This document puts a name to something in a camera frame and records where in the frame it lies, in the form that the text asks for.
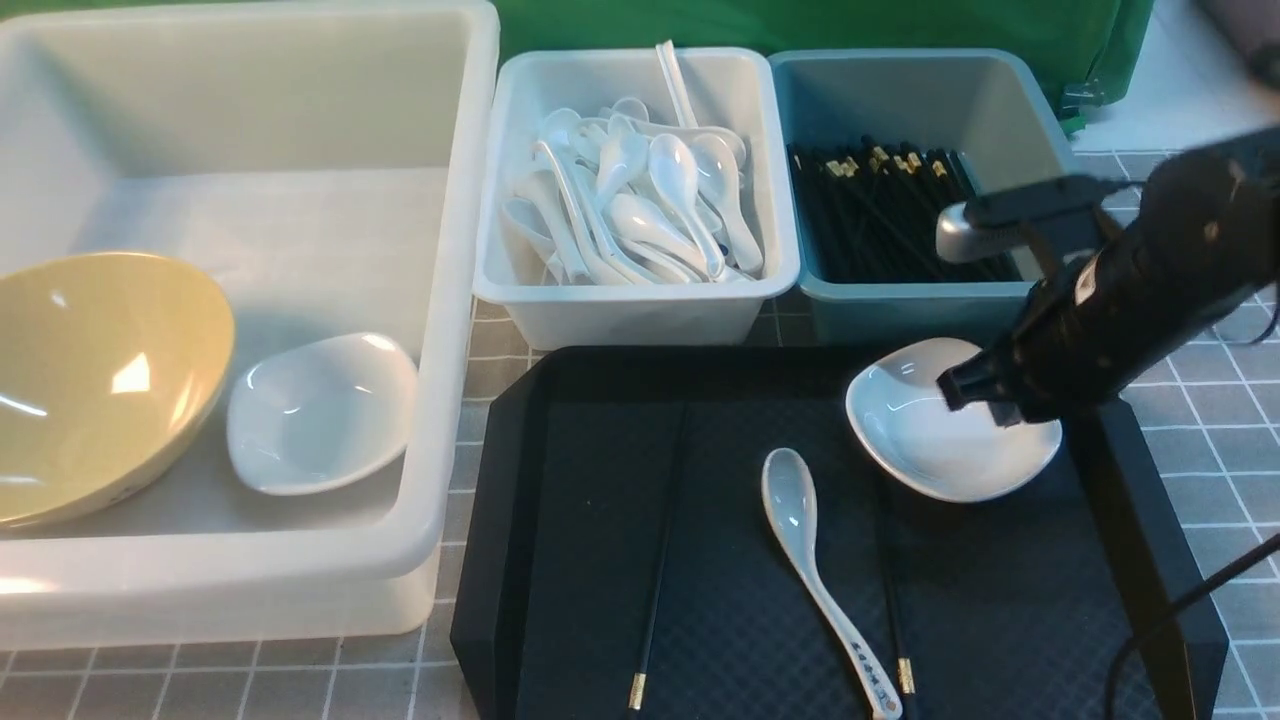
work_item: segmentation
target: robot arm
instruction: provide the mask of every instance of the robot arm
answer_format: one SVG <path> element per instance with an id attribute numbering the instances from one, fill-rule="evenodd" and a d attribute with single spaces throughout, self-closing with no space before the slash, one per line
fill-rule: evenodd
<path id="1" fill-rule="evenodd" d="M 1069 176 L 943 213 L 943 259 L 1025 243 L 1044 274 L 1012 328 L 938 378 L 951 410 L 987 402 L 1002 425 L 1088 410 L 1275 282 L 1280 128 L 1166 160 L 1124 229 L 1101 209 L 1121 186 Z"/>

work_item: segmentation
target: gray tiled floor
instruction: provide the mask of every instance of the gray tiled floor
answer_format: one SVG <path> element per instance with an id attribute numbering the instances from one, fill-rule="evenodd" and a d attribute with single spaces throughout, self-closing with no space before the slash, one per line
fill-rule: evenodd
<path id="1" fill-rule="evenodd" d="M 1158 154 L 1082 156 L 1098 174 L 1140 178 Z M 1138 192 L 1107 208 L 1126 223 Z M 1219 327 L 1240 340 L 1266 324 L 1261 295 Z M 806 345 L 799 295 L 769 302 L 754 345 Z M 479 304 L 458 454 L 428 625 L 390 638 L 0 652 L 0 720 L 474 720 L 447 639 L 489 401 L 540 356 L 499 307 Z M 1280 530 L 1280 341 L 1225 348 L 1208 334 L 1144 373 L 1125 397 L 1202 570 Z M 1280 574 L 1274 564 L 1215 597 L 1233 638 L 1215 717 L 1280 720 Z"/>

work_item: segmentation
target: chopstick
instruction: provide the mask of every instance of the chopstick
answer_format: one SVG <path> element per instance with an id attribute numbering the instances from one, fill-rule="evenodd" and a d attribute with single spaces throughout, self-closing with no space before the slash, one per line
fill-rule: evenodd
<path id="1" fill-rule="evenodd" d="M 658 544 L 658 559 L 653 564 L 653 582 L 649 585 L 649 619 L 645 623 L 644 639 L 640 642 L 640 661 L 631 676 L 631 697 L 625 717 L 640 717 L 644 706 L 645 682 L 649 676 L 649 656 L 653 652 L 653 633 L 658 625 L 658 603 L 662 598 L 662 575 L 667 566 L 667 550 L 671 547 L 671 528 L 675 525 L 676 503 L 680 498 L 680 469 L 685 460 L 685 421 L 689 405 L 680 404 L 680 419 L 676 421 L 675 447 L 671 451 L 671 468 L 667 471 L 667 498 L 662 516 L 662 539 Z"/>
<path id="2" fill-rule="evenodd" d="M 876 550 L 879 556 L 881 579 L 884 582 L 884 612 L 888 615 L 890 642 L 893 643 L 893 656 L 897 659 L 897 694 L 902 698 L 904 720 L 920 720 L 919 703 L 915 693 L 915 675 L 911 670 L 911 655 L 906 648 L 902 630 L 902 601 L 897 593 L 895 568 L 897 553 L 890 542 L 888 519 L 892 516 L 888 482 L 879 473 L 873 473 L 876 486 Z"/>

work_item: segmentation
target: white plastic tray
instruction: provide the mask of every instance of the white plastic tray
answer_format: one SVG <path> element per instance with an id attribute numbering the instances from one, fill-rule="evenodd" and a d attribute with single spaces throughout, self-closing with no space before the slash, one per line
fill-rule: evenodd
<path id="1" fill-rule="evenodd" d="M 675 109 L 652 47 L 527 53 L 503 65 L 495 90 L 475 293 L 503 305 L 531 347 L 737 343 L 746 338 L 760 305 L 800 275 L 791 181 L 768 60 L 741 47 L 695 47 L 678 50 L 677 56 L 699 123 L 727 127 L 748 145 L 751 186 L 742 214 L 764 246 L 763 278 L 685 286 L 541 284 L 541 263 L 526 243 L 504 237 L 497 209 L 527 168 L 543 118 L 557 108 L 596 115 L 622 96 L 639 97 L 664 124 L 675 124 Z"/>
<path id="2" fill-rule="evenodd" d="M 151 488 L 0 536 L 0 647 L 387 633 L 424 620 L 497 54 L 497 14 L 470 0 L 0 24 L 0 274 L 114 249 L 192 261 L 232 301 L 236 374 L 356 331 L 421 348 L 415 433 L 375 478 L 305 498 L 243 488 L 224 400 Z"/>

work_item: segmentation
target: black serving tray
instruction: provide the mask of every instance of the black serving tray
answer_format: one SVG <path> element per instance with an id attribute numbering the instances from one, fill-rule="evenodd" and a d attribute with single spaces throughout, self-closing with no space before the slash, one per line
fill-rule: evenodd
<path id="1" fill-rule="evenodd" d="M 888 350 L 570 348 L 494 401 L 451 632 L 481 719 L 622 716 L 681 411 L 641 717 L 868 716 L 764 524 L 780 446 L 813 470 L 832 594 L 887 667 L 900 634 L 910 720 L 1100 717 L 1115 650 L 1201 579 L 1132 411 L 1068 423 L 1005 498 L 936 502 L 886 480 L 845 421 L 847 382 Z M 1226 642 L 1208 601 L 1188 610 L 1128 667 L 1117 716 L 1207 719 Z"/>

